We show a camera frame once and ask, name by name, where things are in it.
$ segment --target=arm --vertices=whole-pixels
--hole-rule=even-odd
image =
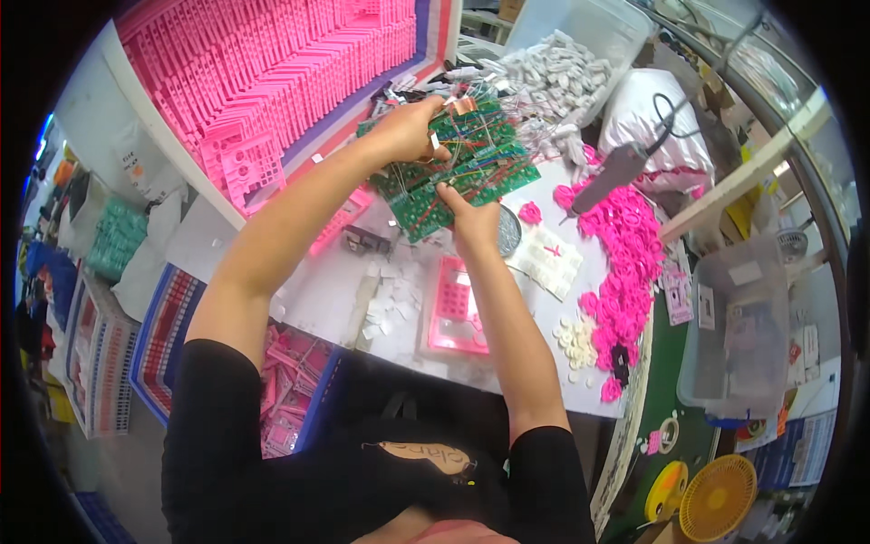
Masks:
[[[475,208],[452,187],[442,183],[437,189],[456,215],[457,251],[472,281],[492,363],[505,395],[511,443],[540,426],[558,426],[570,432],[555,360],[499,255],[499,205],[493,202]]]
[[[293,274],[338,208],[373,172],[392,161],[432,155],[428,124],[443,102],[430,97],[396,108],[369,134],[315,165],[252,217],[217,266],[186,339],[226,344],[259,370],[272,295]],[[449,158],[449,151],[442,147],[435,155]]]

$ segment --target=hand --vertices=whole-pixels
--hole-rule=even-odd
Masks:
[[[443,182],[436,185],[435,190],[456,216],[453,234],[456,251],[462,260],[468,262],[491,254],[498,256],[501,205],[490,202],[475,208],[465,202],[456,189]]]
[[[429,139],[429,122],[443,105],[442,97],[432,95],[421,102],[398,106],[364,138],[376,142],[377,149],[384,153],[386,163],[426,161],[432,156],[438,160],[450,160],[450,151],[444,146],[433,151]]]

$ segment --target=green circuit board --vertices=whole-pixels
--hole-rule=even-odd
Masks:
[[[452,153],[452,161],[390,163],[369,178],[411,243],[453,222],[453,213],[435,192],[436,183],[452,185],[480,206],[540,178],[495,91],[477,88],[473,96],[477,110],[457,115],[448,107],[429,124]],[[364,121],[357,136],[375,124],[377,120]]]

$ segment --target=person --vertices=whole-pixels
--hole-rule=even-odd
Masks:
[[[393,419],[263,460],[259,400],[269,301],[351,192],[394,161],[447,160],[428,123],[443,99],[397,107],[253,216],[191,320],[164,443],[162,495],[176,542],[386,544],[594,542],[586,484],[553,356],[496,245],[499,205],[451,187],[465,261],[507,406],[509,466],[451,429]]]

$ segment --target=black shirt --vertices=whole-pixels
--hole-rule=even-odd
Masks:
[[[408,507],[529,542],[595,542],[573,437],[539,427],[503,460],[415,420],[372,420],[288,457],[260,453],[260,378],[211,340],[184,346],[164,443],[176,542],[351,542]]]

